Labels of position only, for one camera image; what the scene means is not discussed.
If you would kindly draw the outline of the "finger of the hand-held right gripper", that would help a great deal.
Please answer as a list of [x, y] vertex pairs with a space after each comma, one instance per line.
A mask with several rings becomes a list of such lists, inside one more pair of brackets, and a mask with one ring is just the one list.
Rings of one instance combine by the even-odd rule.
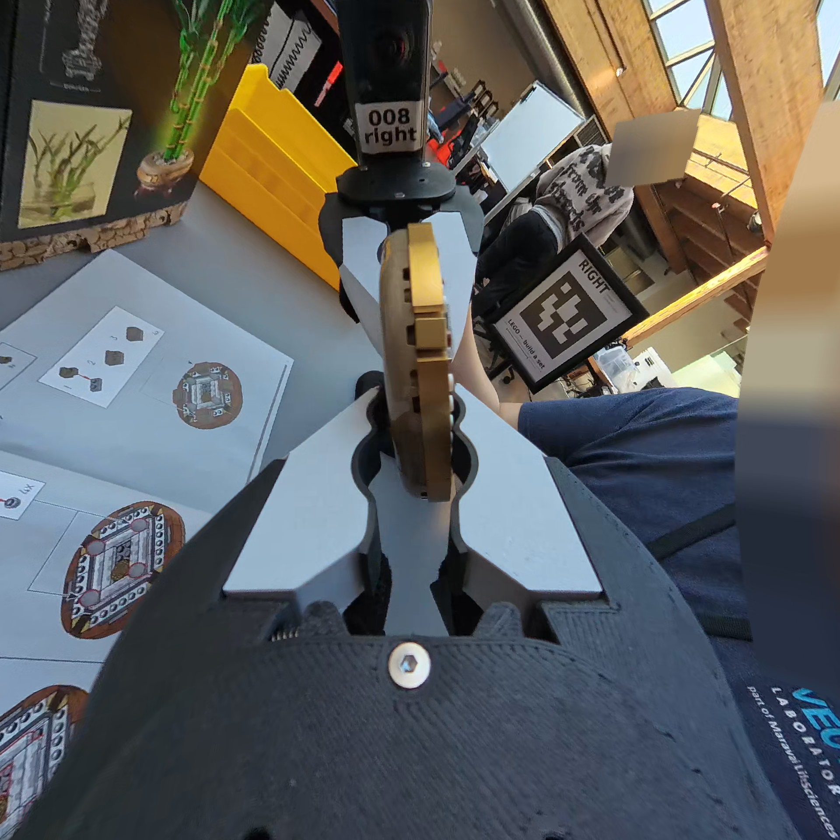
[[436, 213], [430, 217], [447, 300], [452, 341], [461, 341], [473, 294], [477, 257], [469, 243], [459, 213]]
[[380, 371], [384, 370], [380, 251], [388, 234], [387, 225], [373, 218], [346, 217], [341, 222], [341, 291], [351, 318], [379, 356]]

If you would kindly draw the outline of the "person's right forearm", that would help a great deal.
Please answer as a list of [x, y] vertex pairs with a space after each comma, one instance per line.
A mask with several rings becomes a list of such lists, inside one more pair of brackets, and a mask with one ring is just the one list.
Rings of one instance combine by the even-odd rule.
[[462, 385], [472, 396], [481, 401], [514, 430], [518, 430], [521, 403], [501, 402], [481, 362], [473, 329], [471, 308], [457, 352], [451, 363], [455, 383]]

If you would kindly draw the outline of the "yellow plastic bin stack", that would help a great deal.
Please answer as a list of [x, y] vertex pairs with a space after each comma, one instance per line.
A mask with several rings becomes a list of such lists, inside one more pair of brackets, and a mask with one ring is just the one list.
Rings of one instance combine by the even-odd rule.
[[322, 244], [319, 215], [354, 162], [263, 65], [249, 65], [200, 180], [328, 286], [340, 273]]

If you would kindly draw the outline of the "white whiteboard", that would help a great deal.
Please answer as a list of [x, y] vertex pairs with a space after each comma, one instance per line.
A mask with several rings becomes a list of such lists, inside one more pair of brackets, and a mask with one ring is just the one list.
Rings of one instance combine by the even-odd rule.
[[580, 128], [585, 118], [535, 81], [480, 144], [486, 164], [507, 193]]

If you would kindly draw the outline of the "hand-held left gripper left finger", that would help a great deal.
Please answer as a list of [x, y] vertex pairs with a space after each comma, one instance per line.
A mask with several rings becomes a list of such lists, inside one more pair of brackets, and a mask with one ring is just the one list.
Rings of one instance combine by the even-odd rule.
[[352, 634], [383, 634], [391, 568], [371, 483], [389, 440], [384, 388], [361, 394], [283, 462], [224, 584], [231, 597], [330, 602]]

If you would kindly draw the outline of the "black white zigzag board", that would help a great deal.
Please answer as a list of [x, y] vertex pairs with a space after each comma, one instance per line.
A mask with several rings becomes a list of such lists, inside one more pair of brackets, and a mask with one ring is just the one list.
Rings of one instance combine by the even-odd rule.
[[257, 37], [251, 63], [266, 67], [278, 89], [296, 92], [321, 45], [319, 34], [303, 11], [288, 14], [274, 2]]

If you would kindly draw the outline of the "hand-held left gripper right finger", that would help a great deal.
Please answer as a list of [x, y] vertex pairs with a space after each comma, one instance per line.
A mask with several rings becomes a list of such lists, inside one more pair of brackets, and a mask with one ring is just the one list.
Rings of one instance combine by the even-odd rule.
[[448, 547], [431, 584], [449, 634], [471, 634], [493, 604], [526, 630], [544, 602], [594, 602], [603, 587], [543, 453], [455, 388]]

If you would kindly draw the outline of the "lego instruction booklet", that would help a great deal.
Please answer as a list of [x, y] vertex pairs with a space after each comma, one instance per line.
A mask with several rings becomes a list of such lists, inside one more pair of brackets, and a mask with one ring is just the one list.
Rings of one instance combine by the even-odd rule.
[[152, 584], [258, 473], [292, 365], [113, 252], [2, 330], [2, 838]]

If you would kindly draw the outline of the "gold round lego base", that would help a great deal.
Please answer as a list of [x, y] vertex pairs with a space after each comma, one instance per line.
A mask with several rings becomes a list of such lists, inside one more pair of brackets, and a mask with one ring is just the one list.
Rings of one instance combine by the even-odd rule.
[[380, 316], [385, 399], [404, 487], [426, 501], [449, 501], [452, 332], [430, 223], [409, 224], [385, 239]]

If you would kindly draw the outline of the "black lego set box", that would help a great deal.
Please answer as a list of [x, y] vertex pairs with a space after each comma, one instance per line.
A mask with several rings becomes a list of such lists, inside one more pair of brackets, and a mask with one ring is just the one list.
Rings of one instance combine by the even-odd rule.
[[1, 2], [2, 270], [176, 224], [272, 6]]

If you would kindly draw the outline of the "framed marker sign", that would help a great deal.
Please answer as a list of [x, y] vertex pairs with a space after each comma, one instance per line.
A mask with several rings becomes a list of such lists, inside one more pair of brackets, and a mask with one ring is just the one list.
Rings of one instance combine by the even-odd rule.
[[479, 316], [487, 375], [517, 375], [532, 394], [578, 368], [648, 318], [601, 251], [576, 236], [520, 290]]

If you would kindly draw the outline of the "wooden roof beam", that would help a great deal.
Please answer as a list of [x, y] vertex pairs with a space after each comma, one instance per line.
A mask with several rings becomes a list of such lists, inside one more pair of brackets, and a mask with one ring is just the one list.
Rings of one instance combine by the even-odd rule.
[[823, 101], [814, 1], [706, 1], [766, 245]]

